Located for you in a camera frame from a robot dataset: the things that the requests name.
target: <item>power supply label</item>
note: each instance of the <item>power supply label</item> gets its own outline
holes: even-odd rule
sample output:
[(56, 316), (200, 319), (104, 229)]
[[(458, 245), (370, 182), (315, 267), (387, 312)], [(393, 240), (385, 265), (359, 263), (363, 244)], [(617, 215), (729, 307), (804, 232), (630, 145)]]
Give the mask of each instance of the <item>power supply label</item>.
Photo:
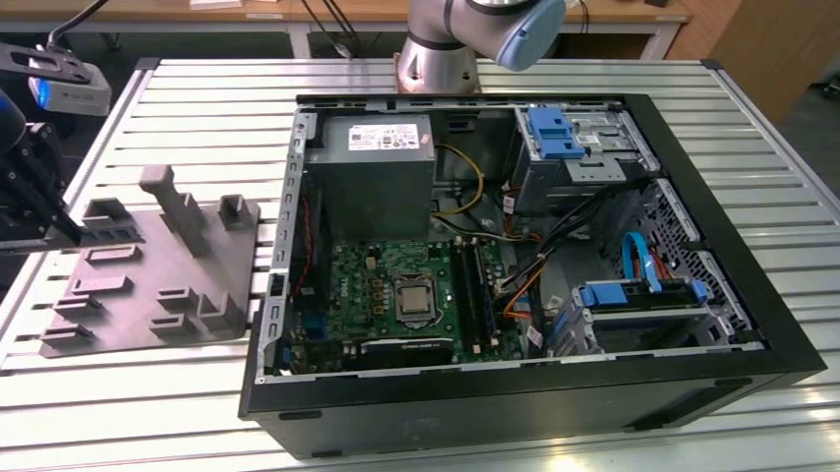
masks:
[(350, 150), (419, 149), (418, 125), (357, 125), (350, 128)]

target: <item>blue plastic latch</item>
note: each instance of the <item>blue plastic latch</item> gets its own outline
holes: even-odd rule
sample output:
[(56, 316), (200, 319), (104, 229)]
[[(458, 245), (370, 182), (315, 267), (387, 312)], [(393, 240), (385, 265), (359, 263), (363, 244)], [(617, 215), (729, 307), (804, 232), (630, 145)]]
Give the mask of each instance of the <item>blue plastic latch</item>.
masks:
[(594, 292), (588, 286), (580, 287), (580, 299), (582, 300), (582, 306), (590, 307), (594, 305)]
[(624, 305), (628, 303), (621, 283), (596, 283), (588, 286), (594, 293), (598, 305)]
[(574, 124), (559, 108), (529, 108), (530, 131), (543, 159), (580, 159), (586, 156), (573, 136)]
[(706, 303), (709, 301), (709, 291), (706, 290), (706, 284), (701, 280), (692, 280), (692, 289), (694, 290), (697, 301), (700, 303)]
[(624, 266), (625, 278), (636, 278), (633, 274), (633, 248), (640, 254), (640, 261), (642, 265), (641, 279), (648, 282), (652, 292), (661, 292), (661, 284), (658, 283), (658, 277), (656, 276), (656, 265), (653, 257), (648, 250), (648, 243), (645, 242), (645, 236), (638, 231), (629, 231), (625, 233), (625, 237), (621, 241), (621, 264)]

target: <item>gray 3d printed holder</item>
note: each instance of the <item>gray 3d printed holder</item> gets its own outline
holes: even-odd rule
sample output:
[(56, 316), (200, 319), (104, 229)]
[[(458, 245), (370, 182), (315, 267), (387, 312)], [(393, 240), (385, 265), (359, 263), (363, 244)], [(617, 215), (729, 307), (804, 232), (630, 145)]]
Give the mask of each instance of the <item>gray 3d printed holder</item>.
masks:
[(91, 201), (83, 222), (100, 234), (136, 230), (144, 243), (81, 252), (40, 355), (220, 341), (246, 331), (260, 208), (242, 196), (198, 206), (168, 165), (143, 169), (140, 188), (163, 209)]

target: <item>wooden desk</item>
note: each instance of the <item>wooden desk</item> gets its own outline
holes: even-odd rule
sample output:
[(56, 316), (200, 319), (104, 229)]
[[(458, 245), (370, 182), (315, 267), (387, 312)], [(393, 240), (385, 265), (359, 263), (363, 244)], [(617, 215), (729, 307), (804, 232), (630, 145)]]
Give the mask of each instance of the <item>wooden desk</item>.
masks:
[[(405, 31), (409, 0), (336, 0), (358, 30)], [(0, 0), (0, 32), (48, 31), (56, 22), (72, 17), (91, 0)], [(323, 2), (310, 0), (327, 30), (339, 30)], [(666, 8), (642, 0), (586, 0), (590, 33), (649, 34), (642, 59), (664, 58), (680, 25), (690, 12), (677, 0)], [(584, 12), (568, 11), (562, 32), (580, 32)], [(192, 11), (190, 0), (112, 0), (103, 10), (76, 28), (95, 32), (175, 31), (283, 31), (291, 36), (295, 58), (310, 58), (306, 35), (318, 31), (303, 3), (250, 2), (242, 8)]]

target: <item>blue light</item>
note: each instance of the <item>blue light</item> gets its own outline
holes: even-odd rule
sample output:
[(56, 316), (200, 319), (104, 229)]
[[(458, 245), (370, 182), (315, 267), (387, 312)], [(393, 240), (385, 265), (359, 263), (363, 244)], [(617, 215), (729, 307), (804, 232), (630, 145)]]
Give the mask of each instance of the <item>blue light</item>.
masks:
[(44, 79), (36, 79), (39, 85), (39, 106), (45, 108), (49, 102), (49, 82)]

